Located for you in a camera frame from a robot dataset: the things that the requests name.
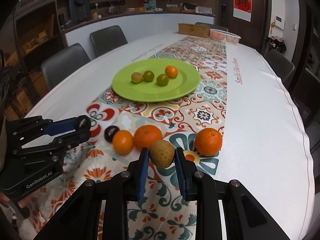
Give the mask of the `white tablecloth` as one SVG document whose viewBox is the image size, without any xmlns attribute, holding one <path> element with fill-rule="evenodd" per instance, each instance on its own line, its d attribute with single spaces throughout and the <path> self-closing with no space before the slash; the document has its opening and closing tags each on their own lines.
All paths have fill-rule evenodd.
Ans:
<svg viewBox="0 0 320 240">
<path fill-rule="evenodd" d="M 299 111 L 258 52 L 240 44 L 226 46 L 222 147 L 210 157 L 195 148 L 190 159 L 216 180 L 241 181 L 290 239 L 302 239 L 311 222 L 315 182 Z"/>
</svg>

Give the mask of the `green plate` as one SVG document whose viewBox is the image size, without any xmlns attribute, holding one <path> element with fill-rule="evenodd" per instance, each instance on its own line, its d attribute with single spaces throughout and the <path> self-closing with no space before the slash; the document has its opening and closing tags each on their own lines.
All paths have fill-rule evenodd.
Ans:
<svg viewBox="0 0 320 240">
<path fill-rule="evenodd" d="M 178 70 L 175 79 L 169 78 L 167 86 L 159 86 L 157 76 L 165 74 L 167 66 L 174 66 Z M 152 82 L 143 80 L 133 83 L 131 75 L 134 72 L 144 74 L 150 70 L 155 78 Z M 162 102 L 179 99 L 193 92 L 200 83 L 198 70 L 183 61 L 175 59 L 146 59 L 134 62 L 119 70 L 112 80 L 113 91 L 122 98 L 136 102 Z"/>
</svg>

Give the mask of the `dark plum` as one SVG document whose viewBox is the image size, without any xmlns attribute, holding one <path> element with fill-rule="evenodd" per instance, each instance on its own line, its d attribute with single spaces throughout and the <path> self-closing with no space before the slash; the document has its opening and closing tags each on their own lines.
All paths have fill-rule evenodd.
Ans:
<svg viewBox="0 0 320 240">
<path fill-rule="evenodd" d="M 115 125 L 108 126 L 104 131 L 104 138 L 107 142 L 111 143 L 113 140 L 113 137 L 117 132 L 119 132 L 119 127 Z"/>
<path fill-rule="evenodd" d="M 90 130 L 91 129 L 90 118 L 86 115 L 78 116 L 74 121 L 74 129 L 76 131 L 81 130 L 81 129 Z"/>
</svg>

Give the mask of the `large orange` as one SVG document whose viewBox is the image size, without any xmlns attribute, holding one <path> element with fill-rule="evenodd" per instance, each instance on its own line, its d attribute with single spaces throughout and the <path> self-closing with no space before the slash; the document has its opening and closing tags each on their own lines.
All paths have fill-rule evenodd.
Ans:
<svg viewBox="0 0 320 240">
<path fill-rule="evenodd" d="M 138 128 L 133 136 L 135 148 L 141 151 L 142 148 L 150 148 L 157 140 L 162 140 L 161 130 L 153 125 L 144 125 Z"/>
<path fill-rule="evenodd" d="M 214 128 L 205 128 L 195 137 L 195 148 L 198 153 L 207 157 L 216 155 L 222 147 L 222 135 Z"/>
</svg>

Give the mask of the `red paper door poster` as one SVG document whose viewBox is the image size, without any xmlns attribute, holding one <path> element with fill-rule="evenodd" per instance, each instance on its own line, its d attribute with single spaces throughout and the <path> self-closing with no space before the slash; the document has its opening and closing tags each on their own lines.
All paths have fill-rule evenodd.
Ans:
<svg viewBox="0 0 320 240">
<path fill-rule="evenodd" d="M 251 22 L 253 0 L 233 0 L 233 17 Z"/>
</svg>

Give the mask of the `small orange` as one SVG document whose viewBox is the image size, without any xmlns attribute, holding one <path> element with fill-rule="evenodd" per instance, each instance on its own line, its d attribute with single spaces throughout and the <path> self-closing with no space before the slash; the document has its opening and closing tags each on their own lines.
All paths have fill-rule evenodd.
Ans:
<svg viewBox="0 0 320 240">
<path fill-rule="evenodd" d="M 126 130 L 118 131 L 112 139 L 112 146 L 117 154 L 130 153 L 134 148 L 133 135 Z"/>
<path fill-rule="evenodd" d="M 165 74 L 171 78 L 171 79 L 175 79 L 178 76 L 178 70 L 176 67 L 174 66 L 167 66 L 165 68 Z"/>
</svg>

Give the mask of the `dark wooden door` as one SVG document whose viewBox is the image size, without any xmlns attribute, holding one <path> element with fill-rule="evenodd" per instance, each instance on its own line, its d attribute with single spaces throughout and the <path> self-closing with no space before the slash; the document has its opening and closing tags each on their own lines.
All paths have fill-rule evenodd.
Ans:
<svg viewBox="0 0 320 240">
<path fill-rule="evenodd" d="M 262 53 L 271 20 L 272 0 L 217 0 L 216 22 L 241 37 L 240 43 Z"/>
</svg>

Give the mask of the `patterned table runner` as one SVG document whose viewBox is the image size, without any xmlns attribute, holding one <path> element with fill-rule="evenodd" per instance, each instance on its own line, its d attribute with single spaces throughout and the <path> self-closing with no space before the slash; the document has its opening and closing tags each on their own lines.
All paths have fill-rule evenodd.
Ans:
<svg viewBox="0 0 320 240">
<path fill-rule="evenodd" d="M 144 59 L 173 59 L 200 74 L 196 90 L 178 99 L 150 103 L 126 100 L 111 88 L 122 68 Z M 27 115 L 61 120 L 85 114 L 92 120 L 92 138 L 67 153 L 65 171 L 33 193 L 29 221 L 38 233 L 86 179 L 110 180 L 139 156 L 135 147 L 119 155 L 104 139 L 115 125 L 135 134 L 141 126 L 157 127 L 163 139 L 194 151 L 196 133 L 214 128 L 223 134 L 227 107 L 227 46 L 211 38 L 166 33 L 128 43 L 86 64 L 52 89 Z M 130 237 L 192 239 L 196 204 L 178 197 L 174 165 L 160 170 L 150 163 L 146 195 L 129 203 Z"/>
</svg>

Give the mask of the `far left grey chair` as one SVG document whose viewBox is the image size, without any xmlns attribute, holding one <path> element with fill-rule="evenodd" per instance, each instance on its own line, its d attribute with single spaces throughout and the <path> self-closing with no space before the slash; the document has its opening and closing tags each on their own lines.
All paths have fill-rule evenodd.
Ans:
<svg viewBox="0 0 320 240">
<path fill-rule="evenodd" d="M 90 34 L 96 57 L 128 44 L 120 26 L 114 25 Z"/>
</svg>

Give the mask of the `brown kiwi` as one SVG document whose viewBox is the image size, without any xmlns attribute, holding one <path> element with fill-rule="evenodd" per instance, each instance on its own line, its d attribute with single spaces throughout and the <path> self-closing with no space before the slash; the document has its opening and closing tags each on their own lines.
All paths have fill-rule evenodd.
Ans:
<svg viewBox="0 0 320 240">
<path fill-rule="evenodd" d="M 139 73 L 139 72 L 134 72 L 131 75 L 131 81 L 133 83 L 141 83 L 144 80 L 143 74 Z"/>
<path fill-rule="evenodd" d="M 175 148 L 166 140 L 157 140 L 149 149 L 152 163 L 160 169 L 168 168 L 174 158 Z"/>
</svg>

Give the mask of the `brown kiwi back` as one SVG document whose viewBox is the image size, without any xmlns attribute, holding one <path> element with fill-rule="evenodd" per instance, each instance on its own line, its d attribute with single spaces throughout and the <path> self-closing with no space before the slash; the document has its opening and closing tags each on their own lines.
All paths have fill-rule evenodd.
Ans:
<svg viewBox="0 0 320 240">
<path fill-rule="evenodd" d="M 134 72 L 131 75 L 131 81 L 133 83 L 141 83 L 144 80 L 143 74 L 139 73 L 139 72 Z"/>
</svg>

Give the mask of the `brown kiwi front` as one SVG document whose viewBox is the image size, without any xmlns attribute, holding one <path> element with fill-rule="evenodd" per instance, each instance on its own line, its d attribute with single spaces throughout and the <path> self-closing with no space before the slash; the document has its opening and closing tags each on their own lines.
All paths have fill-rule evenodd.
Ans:
<svg viewBox="0 0 320 240">
<path fill-rule="evenodd" d="M 168 168 L 174 158 L 175 148 L 166 140 L 157 140 L 149 149 L 152 163 L 160 169 Z"/>
</svg>

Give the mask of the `right grey chair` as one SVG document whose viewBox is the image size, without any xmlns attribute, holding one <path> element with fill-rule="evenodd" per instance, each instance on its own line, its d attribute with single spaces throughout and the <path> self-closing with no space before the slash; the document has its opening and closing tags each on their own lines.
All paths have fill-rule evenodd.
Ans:
<svg viewBox="0 0 320 240">
<path fill-rule="evenodd" d="M 275 49 L 270 49 L 264 58 L 281 79 L 285 88 L 288 89 L 295 71 L 295 65 Z"/>
</svg>

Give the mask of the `white wall intercom panel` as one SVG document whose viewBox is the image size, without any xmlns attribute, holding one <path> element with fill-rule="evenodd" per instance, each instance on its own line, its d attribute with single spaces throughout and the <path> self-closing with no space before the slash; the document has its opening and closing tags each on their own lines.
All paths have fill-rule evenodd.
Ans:
<svg viewBox="0 0 320 240">
<path fill-rule="evenodd" d="M 280 16 L 275 16 L 275 18 L 274 18 L 274 25 L 277 27 L 277 28 L 279 28 L 279 29 L 281 29 L 281 30 L 284 30 L 284 19 L 283 18 L 281 18 Z"/>
</svg>

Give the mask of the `black coffee machine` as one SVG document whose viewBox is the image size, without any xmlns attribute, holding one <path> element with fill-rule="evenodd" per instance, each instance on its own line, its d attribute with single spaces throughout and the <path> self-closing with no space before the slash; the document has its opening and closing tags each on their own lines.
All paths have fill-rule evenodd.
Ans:
<svg viewBox="0 0 320 240">
<path fill-rule="evenodd" d="M 83 22 L 91 18 L 89 0 L 69 0 L 71 19 L 75 22 Z"/>
</svg>

